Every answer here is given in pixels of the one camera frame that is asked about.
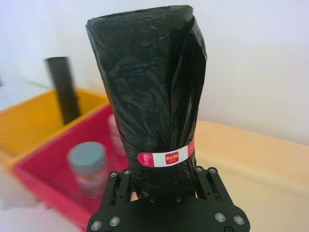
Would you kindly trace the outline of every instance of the paper label band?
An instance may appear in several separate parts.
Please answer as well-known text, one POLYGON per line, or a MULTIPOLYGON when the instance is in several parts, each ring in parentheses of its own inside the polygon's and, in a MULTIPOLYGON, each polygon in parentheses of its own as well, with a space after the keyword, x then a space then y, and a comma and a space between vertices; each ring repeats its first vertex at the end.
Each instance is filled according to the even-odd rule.
POLYGON ((168 167, 186 160, 194 151, 194 139, 186 146, 170 152, 141 152, 137 159, 145 167, 168 167))

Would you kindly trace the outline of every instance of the yellow bin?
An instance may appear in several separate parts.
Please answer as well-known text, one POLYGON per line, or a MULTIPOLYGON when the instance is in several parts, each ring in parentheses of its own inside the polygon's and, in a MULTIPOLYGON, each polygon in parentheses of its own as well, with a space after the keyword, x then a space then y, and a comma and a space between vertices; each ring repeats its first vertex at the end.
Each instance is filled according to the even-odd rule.
POLYGON ((80 88, 75 93, 82 115, 65 126, 54 90, 1 111, 0 165, 10 170, 15 162, 109 102, 105 95, 80 88))

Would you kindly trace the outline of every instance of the beige table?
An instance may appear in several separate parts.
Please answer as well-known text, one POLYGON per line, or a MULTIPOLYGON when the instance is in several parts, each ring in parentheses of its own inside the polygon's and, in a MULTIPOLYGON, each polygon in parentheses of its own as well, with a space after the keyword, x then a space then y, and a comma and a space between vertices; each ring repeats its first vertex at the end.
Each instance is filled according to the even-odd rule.
POLYGON ((309 147, 198 122, 197 163, 214 166, 251 232, 307 232, 309 147))

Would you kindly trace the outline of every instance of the garbage bag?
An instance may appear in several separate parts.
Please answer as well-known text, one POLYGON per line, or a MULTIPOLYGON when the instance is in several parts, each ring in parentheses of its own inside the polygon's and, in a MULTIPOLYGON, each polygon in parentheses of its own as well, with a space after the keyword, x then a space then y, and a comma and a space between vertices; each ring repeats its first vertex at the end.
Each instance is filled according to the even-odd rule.
POLYGON ((137 159, 194 138, 207 55, 193 8, 111 14, 88 20, 86 29, 138 197, 195 196, 194 152, 166 167, 145 167, 137 159))

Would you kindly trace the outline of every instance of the red logo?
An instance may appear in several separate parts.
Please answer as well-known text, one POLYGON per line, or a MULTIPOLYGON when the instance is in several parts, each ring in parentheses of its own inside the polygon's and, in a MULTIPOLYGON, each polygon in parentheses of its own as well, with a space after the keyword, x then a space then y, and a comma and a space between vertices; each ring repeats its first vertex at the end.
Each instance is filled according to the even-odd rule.
POLYGON ((154 167, 154 159, 152 153, 141 152, 137 155, 137 159, 141 165, 145 167, 154 167))
POLYGON ((179 154, 178 151, 175 151, 173 153, 169 153, 165 155, 165 162, 166 164, 172 164, 179 161, 179 154))

